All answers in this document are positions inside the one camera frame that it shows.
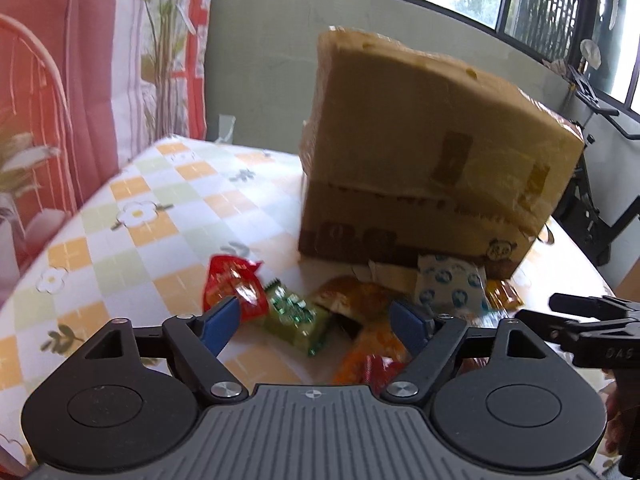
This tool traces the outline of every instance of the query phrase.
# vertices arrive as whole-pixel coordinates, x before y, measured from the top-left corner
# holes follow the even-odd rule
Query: screw
[[[214,384],[211,387],[211,394],[216,397],[222,397],[223,399],[229,399],[230,397],[237,397],[242,393],[242,386],[233,381],[222,381]]]
[[[412,397],[418,393],[418,386],[408,381],[397,381],[387,386],[386,390],[394,397]]]

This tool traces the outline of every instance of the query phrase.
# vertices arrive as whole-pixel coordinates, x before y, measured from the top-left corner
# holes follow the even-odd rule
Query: tablecloth
[[[107,320],[159,325],[199,314],[209,257],[263,260],[263,283],[300,294],[333,276],[368,269],[297,252],[302,168],[296,156],[185,138],[165,139],[103,186],[37,258],[0,308],[0,445],[32,459],[20,430],[27,396]],[[537,241],[513,277],[529,308],[553,292],[611,294],[551,219],[553,243]],[[255,383],[322,383],[348,350],[330,335],[309,358],[256,326],[242,326],[220,359],[249,390]],[[166,370],[163,362],[146,364]],[[602,375],[584,372],[595,388]]]

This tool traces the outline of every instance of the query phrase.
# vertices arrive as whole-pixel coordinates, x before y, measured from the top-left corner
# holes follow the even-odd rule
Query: wall
[[[384,34],[500,75],[557,109],[567,85],[526,54],[465,23],[400,0],[212,0],[207,123],[237,118],[234,142],[295,153],[316,79],[316,37],[331,25]]]
[[[572,99],[565,116],[584,124],[587,108]],[[628,133],[640,134],[640,124],[625,114],[616,120]],[[593,116],[587,122],[585,135],[596,142],[584,152],[593,202],[600,217],[609,225],[640,194],[640,140],[627,140],[604,118]],[[598,270],[612,288],[616,288],[640,256],[640,221],[629,227],[613,242],[611,261]]]

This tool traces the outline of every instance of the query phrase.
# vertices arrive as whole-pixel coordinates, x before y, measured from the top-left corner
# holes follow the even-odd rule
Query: black metal frame
[[[441,7],[432,2],[428,2],[427,0],[402,0],[404,2],[408,2],[414,5],[418,5],[424,7],[425,9],[434,10],[435,12],[439,12],[444,14],[445,16],[449,16],[459,22],[466,23],[467,25],[484,32],[485,34],[489,34],[498,40],[501,40],[507,43],[509,46],[516,48],[517,50],[527,54],[529,57],[532,57],[537,62],[542,62],[543,60],[551,61],[549,59],[545,59],[540,53],[522,43],[515,38],[512,38],[509,34],[505,33],[505,26],[507,22],[507,16],[509,13],[509,7],[511,0],[500,0],[500,9],[498,11],[498,19],[495,28],[487,27],[480,22],[476,22],[463,14],[456,12],[455,10],[447,9],[445,7]],[[575,31],[574,38],[572,40],[572,44],[568,54],[568,62],[570,65],[575,66],[577,68],[580,60],[582,59],[582,54],[580,53],[580,41],[583,38],[590,38],[593,33],[593,24],[596,16],[596,12],[598,9],[598,1],[597,0],[578,0],[578,11],[575,22]],[[638,79],[640,76],[640,44],[638,46],[638,56],[636,57],[636,63],[634,66],[634,70],[632,72],[631,82],[628,88],[628,92],[626,95],[625,102],[622,103],[612,98],[608,94],[604,92],[600,92],[596,90],[596,94],[599,98],[601,98],[604,102],[608,103],[629,115],[634,120],[640,122],[640,114],[636,113],[631,109],[631,102],[633,100],[633,96],[636,92],[636,87],[638,85]]]

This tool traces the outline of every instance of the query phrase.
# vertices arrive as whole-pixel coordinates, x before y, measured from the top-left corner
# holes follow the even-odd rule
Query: cartoon logo
[[[451,293],[451,301],[453,302],[453,306],[456,308],[465,306],[468,299],[469,295],[461,288],[457,288]]]
[[[508,242],[507,240],[493,239],[489,242],[489,248],[486,251],[486,257],[492,262],[507,260],[518,244]]]
[[[468,284],[471,285],[473,288],[480,288],[482,286],[482,282],[480,281],[480,276],[478,276],[474,272],[469,274],[466,277],[466,280],[467,280]]]
[[[436,281],[438,283],[449,283],[453,279],[453,274],[451,274],[446,269],[440,269],[436,272]]]
[[[418,297],[418,299],[420,300],[421,304],[425,306],[429,306],[431,304],[431,301],[433,301],[433,298],[435,297],[436,297],[436,291],[433,290],[432,288],[426,288],[420,293],[420,296]]]

